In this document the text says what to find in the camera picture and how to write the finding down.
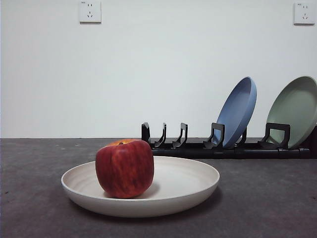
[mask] white plate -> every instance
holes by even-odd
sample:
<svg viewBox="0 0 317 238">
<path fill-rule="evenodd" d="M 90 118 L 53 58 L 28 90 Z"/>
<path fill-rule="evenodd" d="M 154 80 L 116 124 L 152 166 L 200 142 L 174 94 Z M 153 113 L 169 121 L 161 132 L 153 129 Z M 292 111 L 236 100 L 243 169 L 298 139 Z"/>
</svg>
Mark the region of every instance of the white plate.
<svg viewBox="0 0 317 238">
<path fill-rule="evenodd" d="M 155 217 L 205 201 L 220 178 L 214 167 L 189 159 L 154 156 L 154 168 L 152 185 L 133 199 L 110 198 L 98 183 L 95 162 L 68 170 L 61 183 L 71 200 L 90 211 L 118 217 Z"/>
</svg>

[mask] ceramic plate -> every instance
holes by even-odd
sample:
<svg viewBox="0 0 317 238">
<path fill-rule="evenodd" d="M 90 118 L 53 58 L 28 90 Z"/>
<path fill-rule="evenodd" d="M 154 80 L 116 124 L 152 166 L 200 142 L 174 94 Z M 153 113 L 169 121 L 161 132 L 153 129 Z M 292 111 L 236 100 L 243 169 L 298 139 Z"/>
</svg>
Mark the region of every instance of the ceramic plate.
<svg viewBox="0 0 317 238">
<path fill-rule="evenodd" d="M 217 123 L 224 124 L 224 148 L 231 148 L 243 134 L 257 101 L 257 87 L 250 77 L 242 79 L 232 90 L 219 114 Z M 220 139 L 215 130 L 214 141 Z"/>
<path fill-rule="evenodd" d="M 220 175 L 195 160 L 154 156 L 153 183 L 133 199 L 111 198 L 100 187 L 95 162 L 68 170 L 61 178 L 67 196 L 90 211 L 118 217 L 155 217 L 194 207 L 216 189 Z"/>
<path fill-rule="evenodd" d="M 266 122 L 290 124 L 288 148 L 300 145 L 312 132 L 317 122 L 317 85 L 311 77 L 300 77 L 290 82 L 275 99 Z M 269 142 L 280 143 L 284 132 L 271 130 Z"/>
</svg>

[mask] black dish rack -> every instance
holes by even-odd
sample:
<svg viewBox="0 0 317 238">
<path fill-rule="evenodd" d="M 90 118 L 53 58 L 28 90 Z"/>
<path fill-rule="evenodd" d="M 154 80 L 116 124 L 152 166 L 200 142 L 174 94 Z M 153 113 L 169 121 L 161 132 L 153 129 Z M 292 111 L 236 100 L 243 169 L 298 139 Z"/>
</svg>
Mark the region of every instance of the black dish rack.
<svg viewBox="0 0 317 238">
<path fill-rule="evenodd" d="M 211 135 L 203 138 L 187 138 L 188 125 L 181 123 L 180 135 L 177 139 L 166 138 L 166 124 L 163 123 L 163 134 L 157 141 L 150 137 L 150 126 L 147 122 L 142 124 L 142 140 L 146 141 L 155 156 L 172 156 L 189 159 L 316 159 L 317 158 L 317 125 L 309 137 L 297 148 L 288 149 L 290 139 L 290 125 L 267 123 L 265 136 L 257 142 L 247 141 L 247 129 L 234 147 L 225 149 L 225 125 L 212 123 Z M 272 129 L 284 132 L 281 142 L 267 142 Z M 213 142 L 214 130 L 220 131 L 220 140 Z"/>
</svg>

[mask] electrical socket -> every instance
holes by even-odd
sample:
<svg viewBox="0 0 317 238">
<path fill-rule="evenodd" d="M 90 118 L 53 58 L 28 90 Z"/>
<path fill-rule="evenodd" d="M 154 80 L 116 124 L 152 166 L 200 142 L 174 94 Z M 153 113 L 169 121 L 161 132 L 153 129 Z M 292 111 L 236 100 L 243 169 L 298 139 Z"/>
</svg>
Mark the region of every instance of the electrical socket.
<svg viewBox="0 0 317 238">
<path fill-rule="evenodd" d="M 313 2 L 294 3 L 294 24 L 314 25 L 316 18 L 316 5 Z"/>
<path fill-rule="evenodd" d="M 80 1 L 79 21 L 81 23 L 101 23 L 101 0 Z"/>
</svg>

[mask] red apple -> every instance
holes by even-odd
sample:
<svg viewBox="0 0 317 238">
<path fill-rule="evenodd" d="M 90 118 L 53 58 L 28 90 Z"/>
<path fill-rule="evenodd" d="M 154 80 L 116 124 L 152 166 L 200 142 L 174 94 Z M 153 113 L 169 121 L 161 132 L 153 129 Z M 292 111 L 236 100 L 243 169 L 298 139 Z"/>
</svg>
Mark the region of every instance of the red apple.
<svg viewBox="0 0 317 238">
<path fill-rule="evenodd" d="M 153 181 L 151 147 L 138 139 L 115 141 L 97 152 L 96 173 L 99 184 L 110 196 L 130 198 L 140 195 Z"/>
</svg>

